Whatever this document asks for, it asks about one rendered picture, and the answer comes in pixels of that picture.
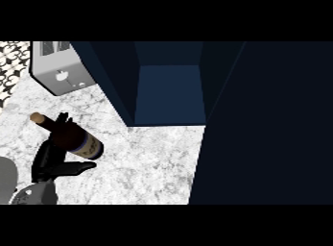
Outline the dark wine bottle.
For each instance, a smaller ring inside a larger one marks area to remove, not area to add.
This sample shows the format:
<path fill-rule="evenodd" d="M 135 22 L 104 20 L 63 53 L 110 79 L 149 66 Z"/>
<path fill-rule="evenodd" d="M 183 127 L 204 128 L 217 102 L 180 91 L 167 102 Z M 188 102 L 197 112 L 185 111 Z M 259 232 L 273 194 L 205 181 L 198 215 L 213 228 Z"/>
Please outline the dark wine bottle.
<path fill-rule="evenodd" d="M 52 120 L 40 112 L 33 112 L 30 120 L 52 133 L 55 146 L 88 160 L 96 160 L 104 153 L 104 143 L 73 121 L 67 112 Z"/>

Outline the dark blue cabinet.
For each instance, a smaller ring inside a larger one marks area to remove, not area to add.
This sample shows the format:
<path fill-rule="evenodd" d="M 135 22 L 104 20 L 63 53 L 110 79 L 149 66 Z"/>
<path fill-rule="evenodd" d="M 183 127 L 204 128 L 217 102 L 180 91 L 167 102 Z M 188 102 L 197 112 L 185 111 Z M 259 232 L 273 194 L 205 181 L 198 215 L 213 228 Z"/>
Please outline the dark blue cabinet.
<path fill-rule="evenodd" d="M 241 41 L 76 41 L 73 47 L 130 127 L 207 123 Z"/>

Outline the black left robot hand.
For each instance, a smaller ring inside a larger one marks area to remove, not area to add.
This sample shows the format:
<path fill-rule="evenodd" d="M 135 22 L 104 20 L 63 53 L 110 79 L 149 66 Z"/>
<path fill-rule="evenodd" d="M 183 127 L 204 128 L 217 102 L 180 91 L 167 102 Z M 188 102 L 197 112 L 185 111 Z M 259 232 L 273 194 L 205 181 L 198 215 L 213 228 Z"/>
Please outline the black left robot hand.
<path fill-rule="evenodd" d="M 96 168 L 93 160 L 79 157 L 55 146 L 51 133 L 32 164 L 32 182 L 40 183 L 58 177 L 79 176 L 93 168 Z"/>

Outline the silver toaster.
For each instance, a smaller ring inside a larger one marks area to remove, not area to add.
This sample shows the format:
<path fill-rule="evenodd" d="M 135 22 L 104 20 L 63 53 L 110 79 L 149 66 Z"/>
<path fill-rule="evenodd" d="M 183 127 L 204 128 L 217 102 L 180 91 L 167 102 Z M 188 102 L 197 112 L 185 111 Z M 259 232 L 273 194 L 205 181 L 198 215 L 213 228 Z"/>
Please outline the silver toaster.
<path fill-rule="evenodd" d="M 54 96 L 95 85 L 68 41 L 30 42 L 30 75 Z"/>

